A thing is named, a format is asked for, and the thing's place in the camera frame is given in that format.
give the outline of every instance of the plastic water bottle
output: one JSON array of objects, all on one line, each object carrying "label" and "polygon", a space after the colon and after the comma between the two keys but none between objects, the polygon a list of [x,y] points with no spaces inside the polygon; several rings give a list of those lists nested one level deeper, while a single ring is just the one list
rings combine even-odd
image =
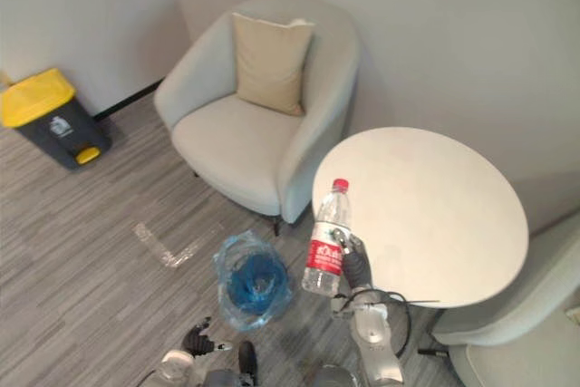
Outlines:
[{"label": "plastic water bottle", "polygon": [[333,240],[332,232],[340,228],[347,237],[351,234],[351,207],[346,197],[347,190],[348,181],[336,179],[333,190],[324,197],[316,215],[302,279],[302,288],[308,292],[331,298],[338,293],[343,250]]}]

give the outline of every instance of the baseboard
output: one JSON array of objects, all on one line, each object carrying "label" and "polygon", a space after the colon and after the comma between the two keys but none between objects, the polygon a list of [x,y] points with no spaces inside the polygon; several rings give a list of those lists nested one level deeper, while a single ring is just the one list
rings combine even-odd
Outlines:
[{"label": "baseboard", "polygon": [[121,100],[117,104],[112,105],[110,108],[105,109],[104,111],[97,113],[96,115],[93,116],[93,118],[96,121],[100,121],[104,118],[107,118],[109,115],[115,113],[116,111],[123,109],[125,106],[129,106],[131,103],[136,102],[138,99],[145,97],[146,95],[151,94],[152,92],[157,90],[157,87],[160,86],[160,83],[162,81],[163,81],[163,79],[159,79],[155,83],[152,83],[151,85],[146,86],[142,90],[135,92],[134,94],[127,97],[126,99]]}]

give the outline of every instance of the table top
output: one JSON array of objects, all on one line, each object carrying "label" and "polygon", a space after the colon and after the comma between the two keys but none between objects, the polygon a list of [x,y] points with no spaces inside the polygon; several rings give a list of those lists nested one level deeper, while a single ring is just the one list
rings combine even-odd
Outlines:
[{"label": "table top", "polygon": [[419,129],[364,131],[334,147],[314,179],[314,213],[334,179],[350,182],[351,228],[375,287],[430,307],[470,305],[516,277],[524,210],[504,176],[451,138]]}]

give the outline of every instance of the white armchair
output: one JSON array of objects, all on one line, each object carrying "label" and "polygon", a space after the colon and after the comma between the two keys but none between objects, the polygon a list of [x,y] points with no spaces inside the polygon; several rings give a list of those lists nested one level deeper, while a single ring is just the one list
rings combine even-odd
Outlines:
[{"label": "white armchair", "polygon": [[449,347],[466,387],[576,387],[580,325],[565,310],[579,304],[576,212],[530,240],[526,263],[506,290],[482,303],[447,310],[432,334]]},{"label": "white armchair", "polygon": [[[304,64],[304,117],[244,102],[236,92],[231,13],[315,23]],[[341,139],[359,63],[348,15],[318,0],[248,0],[224,13],[163,81],[155,106],[183,159],[242,206],[293,223],[314,174]]]}]

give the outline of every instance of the gray trash bin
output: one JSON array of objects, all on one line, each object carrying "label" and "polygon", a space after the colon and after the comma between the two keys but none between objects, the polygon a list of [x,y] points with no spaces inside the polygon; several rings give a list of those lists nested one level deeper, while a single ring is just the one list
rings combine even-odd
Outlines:
[{"label": "gray trash bin", "polygon": [[111,147],[55,68],[28,77],[2,93],[2,123],[68,169],[78,169]]}]

